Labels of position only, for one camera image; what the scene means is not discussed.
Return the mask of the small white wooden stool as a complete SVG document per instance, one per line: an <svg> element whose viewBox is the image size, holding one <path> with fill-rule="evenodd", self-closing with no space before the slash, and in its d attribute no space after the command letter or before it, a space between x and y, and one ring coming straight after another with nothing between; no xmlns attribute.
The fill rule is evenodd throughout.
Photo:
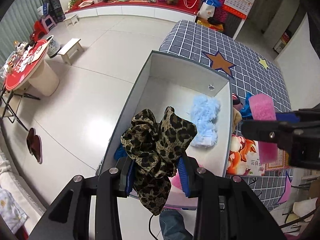
<svg viewBox="0 0 320 240"><path fill-rule="evenodd" d="M57 52L57 54L61 56L64 63L71 65L70 55L77 51L81 53L84 52L80 41L80 38L72 38Z"/></svg>

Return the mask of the blue mesh cloth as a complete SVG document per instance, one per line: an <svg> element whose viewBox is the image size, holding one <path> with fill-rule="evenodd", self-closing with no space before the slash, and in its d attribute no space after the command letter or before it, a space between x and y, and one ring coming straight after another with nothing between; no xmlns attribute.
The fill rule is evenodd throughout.
<svg viewBox="0 0 320 240"><path fill-rule="evenodd" d="M252 112L249 105L249 98L252 96L250 92L246 92L245 104L242 109L240 109L240 114L244 120L252 120Z"/></svg>
<svg viewBox="0 0 320 240"><path fill-rule="evenodd" d="M127 152L123 148L122 144L120 144L117 147L113 157L114 157L114 160L116 160L116 161L118 161L120 158L127 157Z"/></svg>

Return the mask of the red plastic stool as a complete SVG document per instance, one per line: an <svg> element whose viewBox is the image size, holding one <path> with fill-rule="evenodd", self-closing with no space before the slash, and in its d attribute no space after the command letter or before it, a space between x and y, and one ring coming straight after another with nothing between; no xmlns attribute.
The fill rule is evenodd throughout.
<svg viewBox="0 0 320 240"><path fill-rule="evenodd" d="M44 35L47 35L47 34L48 34L48 31L46 31L42 23L40 21L36 21L34 23L34 31L29 37L31 41L37 42L42 37L44 37Z"/></svg>

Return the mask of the grey checked star rug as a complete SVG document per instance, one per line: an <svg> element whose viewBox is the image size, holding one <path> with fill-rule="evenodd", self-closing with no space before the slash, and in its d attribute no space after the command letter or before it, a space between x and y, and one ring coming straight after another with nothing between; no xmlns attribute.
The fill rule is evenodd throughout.
<svg viewBox="0 0 320 240"><path fill-rule="evenodd" d="M168 33L159 51L182 56L205 66L210 66L212 62L206 53L220 53L234 65L230 78L232 92L242 103L248 94L264 93L273 99L276 111L291 111L280 69L269 60L266 61L268 67L264 68L259 62L264 60L263 55L225 34L188 20L180 20Z"/></svg>

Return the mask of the pink navy knit hat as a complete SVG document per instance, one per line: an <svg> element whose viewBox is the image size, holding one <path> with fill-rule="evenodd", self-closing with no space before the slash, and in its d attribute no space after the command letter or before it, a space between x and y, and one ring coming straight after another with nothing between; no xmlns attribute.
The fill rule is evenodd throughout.
<svg viewBox="0 0 320 240"><path fill-rule="evenodd" d="M232 100L233 100L233 107L237 110L237 111L241 111L241 109L243 108L243 104L242 101L240 100L240 98L236 95L236 94L232 94Z"/></svg>

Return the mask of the red round table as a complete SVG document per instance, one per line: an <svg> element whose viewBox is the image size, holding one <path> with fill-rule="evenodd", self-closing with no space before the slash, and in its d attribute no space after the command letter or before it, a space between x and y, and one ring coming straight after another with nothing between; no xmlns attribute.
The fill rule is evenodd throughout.
<svg viewBox="0 0 320 240"><path fill-rule="evenodd" d="M6 90L20 89L27 82L44 96L51 96L59 85L59 78L44 60L49 42L41 39L26 51L21 59L12 66L4 81Z"/></svg>

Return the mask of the pink plastic stool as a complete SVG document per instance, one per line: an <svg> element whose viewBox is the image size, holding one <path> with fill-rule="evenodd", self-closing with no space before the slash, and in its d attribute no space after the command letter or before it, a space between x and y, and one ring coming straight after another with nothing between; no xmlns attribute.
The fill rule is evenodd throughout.
<svg viewBox="0 0 320 240"><path fill-rule="evenodd" d="M56 26L55 21L50 15L43 16L43 18L41 19L41 24L43 25L47 33L50 31L50 29Z"/></svg>

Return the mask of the pink yellow paper box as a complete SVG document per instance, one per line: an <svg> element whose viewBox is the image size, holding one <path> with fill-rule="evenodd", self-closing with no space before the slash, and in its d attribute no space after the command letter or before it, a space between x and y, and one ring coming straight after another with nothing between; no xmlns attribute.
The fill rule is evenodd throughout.
<svg viewBox="0 0 320 240"><path fill-rule="evenodd" d="M278 155L276 161L267 163L265 165L265 171L276 171L290 168L289 165L289 154L284 150L278 149Z"/></svg>

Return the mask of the blue white ceramic vase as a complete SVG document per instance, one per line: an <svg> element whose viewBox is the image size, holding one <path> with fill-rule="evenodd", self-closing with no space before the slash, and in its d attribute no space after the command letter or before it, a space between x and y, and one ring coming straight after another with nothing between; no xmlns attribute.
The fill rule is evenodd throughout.
<svg viewBox="0 0 320 240"><path fill-rule="evenodd" d="M59 42L57 42L57 40L54 38L54 35L50 35L49 37L46 38L46 40L48 41L47 55L50 58L53 58L56 56L56 54L61 49L61 44L59 44Z"/></svg>

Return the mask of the white shopping bag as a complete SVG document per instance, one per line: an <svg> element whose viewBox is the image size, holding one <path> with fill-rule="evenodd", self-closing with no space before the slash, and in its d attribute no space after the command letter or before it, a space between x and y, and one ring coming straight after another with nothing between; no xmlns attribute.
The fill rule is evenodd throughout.
<svg viewBox="0 0 320 240"><path fill-rule="evenodd" d="M213 17L214 11L215 5L211 0L203 2L199 10L198 17L207 20L208 18Z"/></svg>

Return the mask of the blue jeans leg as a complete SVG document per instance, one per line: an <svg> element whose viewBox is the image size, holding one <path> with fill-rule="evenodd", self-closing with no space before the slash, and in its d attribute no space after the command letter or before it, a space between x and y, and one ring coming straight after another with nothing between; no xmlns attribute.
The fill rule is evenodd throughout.
<svg viewBox="0 0 320 240"><path fill-rule="evenodd" d="M193 239L185 228L183 216L177 210L163 209L159 215L159 224L165 240Z"/></svg>

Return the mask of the floral tissue pack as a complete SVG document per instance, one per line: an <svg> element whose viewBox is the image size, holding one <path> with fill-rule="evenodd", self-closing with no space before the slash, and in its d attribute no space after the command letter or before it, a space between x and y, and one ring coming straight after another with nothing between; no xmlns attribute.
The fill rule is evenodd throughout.
<svg viewBox="0 0 320 240"><path fill-rule="evenodd" d="M226 173L250 177L263 176L265 165L260 163L258 142L233 134Z"/></svg>

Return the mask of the leopard print scrunchie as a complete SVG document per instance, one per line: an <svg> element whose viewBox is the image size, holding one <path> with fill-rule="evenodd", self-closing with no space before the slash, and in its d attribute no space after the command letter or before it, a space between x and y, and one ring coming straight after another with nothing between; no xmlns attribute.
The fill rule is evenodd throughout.
<svg viewBox="0 0 320 240"><path fill-rule="evenodd" d="M196 126L176 115L171 106L160 122L150 109L142 110L121 135L121 144L135 163L133 188L154 216L163 210L171 190L170 178L176 175L179 158L196 135Z"/></svg>

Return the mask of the light blue fluffy duster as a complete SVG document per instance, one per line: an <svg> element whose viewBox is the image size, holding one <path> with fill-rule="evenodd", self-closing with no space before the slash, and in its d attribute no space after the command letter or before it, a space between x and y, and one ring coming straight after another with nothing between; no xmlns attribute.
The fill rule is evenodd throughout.
<svg viewBox="0 0 320 240"><path fill-rule="evenodd" d="M220 102L214 97L197 95L193 100L190 120L196 125L197 135L191 146L208 148L217 143L216 120L220 111Z"/></svg>

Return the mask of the beige knit hat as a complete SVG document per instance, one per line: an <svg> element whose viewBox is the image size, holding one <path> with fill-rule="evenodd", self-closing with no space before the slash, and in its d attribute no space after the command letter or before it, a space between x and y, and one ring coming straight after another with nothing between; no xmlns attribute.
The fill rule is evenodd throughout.
<svg viewBox="0 0 320 240"><path fill-rule="evenodd" d="M233 107L232 133L235 132L235 129L241 120L242 120L242 116L241 116L240 112L236 108Z"/></svg>

